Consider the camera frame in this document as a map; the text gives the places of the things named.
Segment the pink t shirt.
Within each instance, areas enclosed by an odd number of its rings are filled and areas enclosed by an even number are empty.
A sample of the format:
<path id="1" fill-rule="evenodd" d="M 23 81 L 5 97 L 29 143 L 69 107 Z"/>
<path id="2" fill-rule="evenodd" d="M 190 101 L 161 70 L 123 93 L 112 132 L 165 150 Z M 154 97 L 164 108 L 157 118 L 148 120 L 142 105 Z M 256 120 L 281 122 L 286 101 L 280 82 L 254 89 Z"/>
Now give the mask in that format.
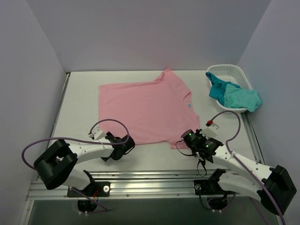
<path id="1" fill-rule="evenodd" d="M 152 81 L 105 84 L 98 91 L 100 129 L 125 136 L 120 121 L 137 145 L 166 142 L 183 149 L 181 135 L 200 127 L 191 90 L 169 68 Z"/>

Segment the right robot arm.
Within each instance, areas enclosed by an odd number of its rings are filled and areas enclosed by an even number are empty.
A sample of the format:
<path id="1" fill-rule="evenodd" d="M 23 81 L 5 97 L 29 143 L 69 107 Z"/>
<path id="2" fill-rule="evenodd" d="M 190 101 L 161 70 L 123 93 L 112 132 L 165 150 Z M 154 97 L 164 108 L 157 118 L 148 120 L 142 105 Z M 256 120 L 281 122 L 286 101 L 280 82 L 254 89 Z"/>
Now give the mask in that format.
<path id="1" fill-rule="evenodd" d="M 286 212 L 297 193 L 288 171 L 280 165 L 271 167 L 250 160 L 230 150 L 228 144 L 203 136 L 200 130 L 186 131 L 181 140 L 203 167 L 210 162 L 233 172 L 217 169 L 210 176 L 208 188 L 215 194 L 229 191 L 247 195 L 279 216 Z"/>

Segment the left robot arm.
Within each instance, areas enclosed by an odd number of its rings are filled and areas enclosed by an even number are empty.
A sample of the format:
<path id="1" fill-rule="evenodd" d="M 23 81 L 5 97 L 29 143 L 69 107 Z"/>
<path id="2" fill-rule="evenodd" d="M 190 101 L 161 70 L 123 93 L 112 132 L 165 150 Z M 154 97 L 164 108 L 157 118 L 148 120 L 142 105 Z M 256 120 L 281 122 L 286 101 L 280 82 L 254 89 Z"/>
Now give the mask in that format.
<path id="1" fill-rule="evenodd" d="M 64 185 L 76 188 L 83 196 L 90 196 L 96 189 L 96 182 L 88 171 L 77 170 L 75 166 L 96 158 L 104 162 L 119 160 L 134 147 L 135 142 L 129 135 L 120 138 L 111 132 L 96 144 L 70 144 L 59 139 L 38 157 L 34 168 L 48 190 Z"/>

